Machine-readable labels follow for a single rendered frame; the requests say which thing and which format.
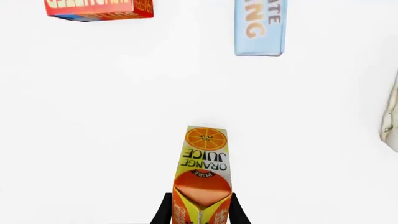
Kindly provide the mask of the white woven basket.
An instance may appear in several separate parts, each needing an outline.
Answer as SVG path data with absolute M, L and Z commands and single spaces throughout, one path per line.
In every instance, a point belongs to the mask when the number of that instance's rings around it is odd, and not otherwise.
M 398 153 L 398 72 L 382 117 L 380 138 L 388 147 Z

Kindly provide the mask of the pale blue printed box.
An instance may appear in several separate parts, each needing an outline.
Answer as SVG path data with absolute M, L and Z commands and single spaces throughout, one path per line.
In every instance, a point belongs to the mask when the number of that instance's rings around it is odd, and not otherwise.
M 284 53 L 287 0 L 234 0 L 234 54 Z

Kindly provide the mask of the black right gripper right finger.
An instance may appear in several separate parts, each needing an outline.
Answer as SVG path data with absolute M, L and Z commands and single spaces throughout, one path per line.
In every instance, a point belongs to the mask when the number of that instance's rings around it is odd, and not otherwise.
M 230 224 L 251 224 L 235 193 L 232 193 L 231 196 L 231 203 L 229 207 L 229 220 Z

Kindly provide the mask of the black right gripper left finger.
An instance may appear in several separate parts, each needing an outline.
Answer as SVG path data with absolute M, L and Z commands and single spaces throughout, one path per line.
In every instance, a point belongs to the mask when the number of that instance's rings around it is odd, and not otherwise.
M 150 224 L 171 224 L 172 219 L 172 194 L 166 193 Z

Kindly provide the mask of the red printed food box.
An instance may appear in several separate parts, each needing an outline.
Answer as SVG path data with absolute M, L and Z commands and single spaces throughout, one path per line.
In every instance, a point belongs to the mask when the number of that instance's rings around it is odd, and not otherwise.
M 152 18 L 152 0 L 44 0 L 48 16 L 78 22 Z

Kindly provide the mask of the orange juice carton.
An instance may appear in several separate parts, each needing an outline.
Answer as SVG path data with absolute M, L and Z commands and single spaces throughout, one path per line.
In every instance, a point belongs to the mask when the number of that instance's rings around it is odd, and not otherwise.
M 188 126 L 173 182 L 172 224 L 227 224 L 231 197 L 227 131 Z

